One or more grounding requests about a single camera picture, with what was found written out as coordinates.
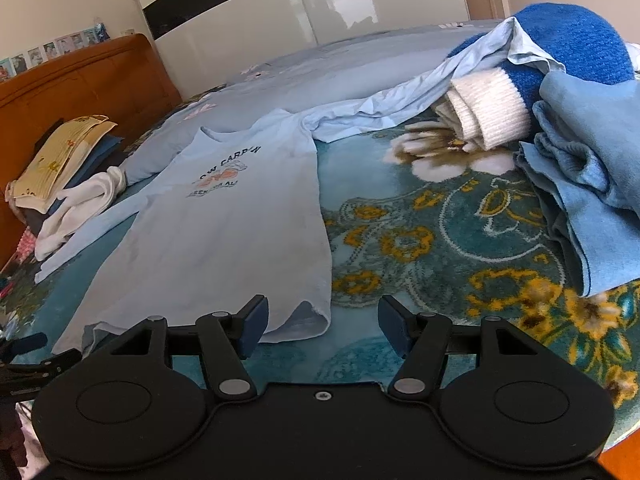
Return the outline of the light blue printed shirt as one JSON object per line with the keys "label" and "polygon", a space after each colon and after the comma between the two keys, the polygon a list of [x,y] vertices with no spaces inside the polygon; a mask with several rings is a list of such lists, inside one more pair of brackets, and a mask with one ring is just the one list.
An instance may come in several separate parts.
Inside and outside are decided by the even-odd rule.
{"label": "light blue printed shirt", "polygon": [[89,351],[144,320],[186,325],[268,300],[260,339],[320,336],[331,323],[331,249],[319,198],[318,142],[390,128],[426,110],[450,80],[506,61],[554,70],[515,18],[431,72],[364,100],[297,114],[274,110],[234,133],[198,130],[145,188],[88,221],[40,269],[48,276],[124,220],[131,228],[104,261],[53,346]]}

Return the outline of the orange wooden headboard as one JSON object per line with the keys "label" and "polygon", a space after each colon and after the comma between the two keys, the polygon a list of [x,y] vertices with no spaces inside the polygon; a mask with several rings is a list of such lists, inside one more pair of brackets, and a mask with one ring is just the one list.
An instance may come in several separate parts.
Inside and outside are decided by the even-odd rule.
{"label": "orange wooden headboard", "polygon": [[148,38],[95,44],[1,84],[1,184],[17,179],[58,120],[105,115],[129,145],[181,103]]}

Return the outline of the blue and white sweater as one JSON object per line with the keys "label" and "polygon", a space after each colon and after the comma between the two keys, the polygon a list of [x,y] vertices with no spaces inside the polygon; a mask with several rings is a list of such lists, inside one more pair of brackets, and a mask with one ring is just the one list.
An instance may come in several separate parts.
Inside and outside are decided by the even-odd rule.
{"label": "blue and white sweater", "polygon": [[506,58],[453,76],[433,106],[457,139],[488,151],[532,133],[533,105],[548,73],[599,84],[634,78],[625,41],[593,11],[568,3],[535,3],[508,18]]}

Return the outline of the light blue folded garment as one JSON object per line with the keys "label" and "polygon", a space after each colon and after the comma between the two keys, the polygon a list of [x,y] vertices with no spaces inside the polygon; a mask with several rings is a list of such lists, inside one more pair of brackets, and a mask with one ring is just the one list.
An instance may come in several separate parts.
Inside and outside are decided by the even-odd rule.
{"label": "light blue folded garment", "polygon": [[639,84],[544,77],[540,130],[515,163],[538,196],[570,284],[589,297],[639,276]]}

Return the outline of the white towel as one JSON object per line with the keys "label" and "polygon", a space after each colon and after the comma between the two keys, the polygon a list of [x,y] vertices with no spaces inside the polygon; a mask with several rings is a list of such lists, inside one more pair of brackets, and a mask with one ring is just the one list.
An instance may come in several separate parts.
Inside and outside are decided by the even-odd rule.
{"label": "white towel", "polygon": [[58,209],[44,220],[35,242],[35,258],[46,260],[86,222],[106,211],[126,188],[125,173],[116,166],[94,174],[85,182],[56,196]]}

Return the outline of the teal floral bed blanket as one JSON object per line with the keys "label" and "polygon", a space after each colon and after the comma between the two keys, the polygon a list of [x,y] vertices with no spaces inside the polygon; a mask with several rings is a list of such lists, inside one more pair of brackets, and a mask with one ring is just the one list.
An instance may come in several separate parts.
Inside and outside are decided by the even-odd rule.
{"label": "teal floral bed blanket", "polygon": [[463,325],[503,316],[608,390],[611,442],[630,436],[639,427],[638,283],[580,298],[519,172],[468,169],[425,182],[386,159],[400,135],[396,127],[318,145],[332,323],[318,338],[258,347],[246,362],[254,383],[387,384],[400,361],[376,306],[390,294]]}

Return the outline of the yellow patterned pillow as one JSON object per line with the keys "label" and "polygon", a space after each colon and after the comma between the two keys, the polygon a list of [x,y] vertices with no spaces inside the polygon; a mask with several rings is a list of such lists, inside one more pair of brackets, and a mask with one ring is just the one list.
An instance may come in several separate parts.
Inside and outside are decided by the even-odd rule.
{"label": "yellow patterned pillow", "polygon": [[98,143],[117,126],[104,115],[80,116],[56,128],[16,181],[15,206],[45,214]]}

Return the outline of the row of photo cards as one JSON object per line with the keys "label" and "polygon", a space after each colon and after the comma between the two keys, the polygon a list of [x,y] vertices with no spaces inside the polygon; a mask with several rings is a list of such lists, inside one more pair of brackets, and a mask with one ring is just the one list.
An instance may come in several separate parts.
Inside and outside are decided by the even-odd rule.
{"label": "row of photo cards", "polygon": [[90,28],[72,32],[40,46],[27,49],[23,52],[2,58],[0,62],[1,81],[5,82],[17,75],[24,74],[31,68],[35,68],[45,62],[59,58],[95,44],[102,44],[110,40],[111,36],[103,23],[95,24]]}

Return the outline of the white glossy wardrobe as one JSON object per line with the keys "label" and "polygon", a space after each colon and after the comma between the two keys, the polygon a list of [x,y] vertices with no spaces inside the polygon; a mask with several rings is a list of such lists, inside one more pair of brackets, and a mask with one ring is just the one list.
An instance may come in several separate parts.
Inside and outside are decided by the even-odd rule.
{"label": "white glossy wardrobe", "polygon": [[193,96],[301,50],[422,25],[466,21],[465,0],[139,0],[174,85]]}

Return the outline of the light blue floral quilt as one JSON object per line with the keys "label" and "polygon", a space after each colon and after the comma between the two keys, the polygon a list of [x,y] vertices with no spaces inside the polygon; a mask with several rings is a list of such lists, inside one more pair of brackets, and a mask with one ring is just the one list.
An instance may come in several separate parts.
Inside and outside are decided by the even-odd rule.
{"label": "light blue floral quilt", "polygon": [[274,110],[310,117],[345,103],[363,113],[352,133],[383,130],[413,118],[439,99],[430,88],[448,54],[463,41],[486,34],[493,21],[376,32],[282,56],[183,104],[151,129],[122,163],[128,184],[163,171],[202,127],[225,136],[244,131]]}

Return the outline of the pink checked cloth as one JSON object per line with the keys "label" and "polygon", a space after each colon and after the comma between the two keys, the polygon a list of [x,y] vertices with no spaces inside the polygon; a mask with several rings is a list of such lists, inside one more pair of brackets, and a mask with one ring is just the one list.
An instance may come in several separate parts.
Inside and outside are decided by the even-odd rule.
{"label": "pink checked cloth", "polygon": [[26,228],[15,251],[15,258],[19,264],[24,263],[34,253],[36,239],[35,234],[29,228]]}

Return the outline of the blue folded cloth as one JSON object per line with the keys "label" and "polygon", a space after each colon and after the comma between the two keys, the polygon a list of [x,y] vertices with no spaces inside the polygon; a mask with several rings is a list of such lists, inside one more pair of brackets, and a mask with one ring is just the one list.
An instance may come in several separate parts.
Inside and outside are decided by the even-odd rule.
{"label": "blue folded cloth", "polygon": [[64,188],[73,188],[88,180],[94,174],[107,170],[111,166],[119,166],[126,158],[124,149],[120,146],[122,138],[107,134],[92,149],[88,157],[70,178]]}

